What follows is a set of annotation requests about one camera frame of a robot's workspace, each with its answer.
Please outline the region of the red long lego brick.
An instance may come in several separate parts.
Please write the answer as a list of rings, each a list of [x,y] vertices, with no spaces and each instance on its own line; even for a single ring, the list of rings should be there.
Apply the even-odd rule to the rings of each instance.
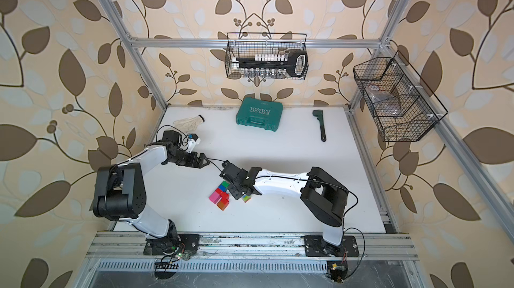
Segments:
[[[221,188],[217,188],[216,193],[219,194],[219,196],[222,200],[229,201],[230,195],[225,190],[222,190]]]

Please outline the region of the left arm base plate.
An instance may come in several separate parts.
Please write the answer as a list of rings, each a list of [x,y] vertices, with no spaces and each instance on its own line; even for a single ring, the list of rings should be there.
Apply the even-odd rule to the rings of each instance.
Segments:
[[[199,248],[199,234],[178,234],[176,238],[147,238],[143,254],[173,255],[178,256],[179,253],[186,255],[195,255]]]

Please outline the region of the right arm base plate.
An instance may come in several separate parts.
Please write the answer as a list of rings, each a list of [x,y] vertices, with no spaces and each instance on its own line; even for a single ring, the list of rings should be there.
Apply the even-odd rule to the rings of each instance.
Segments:
[[[323,240],[321,235],[303,237],[307,257],[359,257],[360,252],[354,236],[344,236],[339,246]]]

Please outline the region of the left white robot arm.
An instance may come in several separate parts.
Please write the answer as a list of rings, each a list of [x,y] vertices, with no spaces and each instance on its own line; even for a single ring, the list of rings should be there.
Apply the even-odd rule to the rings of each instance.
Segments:
[[[96,174],[92,211],[96,217],[124,221],[150,240],[179,242],[173,221],[162,217],[147,203],[144,175],[168,163],[202,169],[209,165],[206,155],[194,151],[197,134],[182,135],[166,130],[163,137],[124,162],[103,166]]]

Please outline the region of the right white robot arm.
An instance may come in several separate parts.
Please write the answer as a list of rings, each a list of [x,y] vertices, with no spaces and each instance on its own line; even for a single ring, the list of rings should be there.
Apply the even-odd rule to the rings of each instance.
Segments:
[[[350,191],[325,170],[285,174],[260,167],[249,171],[229,161],[222,163],[220,177],[229,183],[235,199],[244,195],[281,195],[300,199],[314,217],[324,224],[323,240],[339,247],[343,242],[344,214]]]

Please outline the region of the pink lego brick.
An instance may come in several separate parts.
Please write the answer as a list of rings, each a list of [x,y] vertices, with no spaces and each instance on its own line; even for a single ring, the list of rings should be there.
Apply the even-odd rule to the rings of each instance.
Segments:
[[[217,191],[214,191],[210,197],[209,197],[209,200],[213,203],[213,204],[217,204],[220,200],[222,199],[222,196],[220,195],[219,192]]]

